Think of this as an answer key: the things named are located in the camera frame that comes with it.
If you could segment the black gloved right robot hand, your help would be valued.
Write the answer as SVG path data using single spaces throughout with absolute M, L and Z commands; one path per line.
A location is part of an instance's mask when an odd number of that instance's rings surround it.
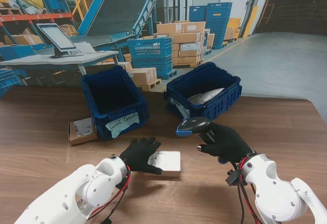
M 250 146 L 234 129 L 211 123 L 205 133 L 199 134 L 204 144 L 197 149 L 205 154 L 218 158 L 218 162 L 240 163 L 243 158 L 254 153 Z

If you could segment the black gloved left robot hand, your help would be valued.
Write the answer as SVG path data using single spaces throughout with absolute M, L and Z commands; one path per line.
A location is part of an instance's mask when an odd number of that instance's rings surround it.
M 154 137 L 133 139 L 130 145 L 120 154 L 120 158 L 129 166 L 131 171 L 162 174 L 161 168 L 148 164 L 149 158 L 156 153 L 161 143 Z

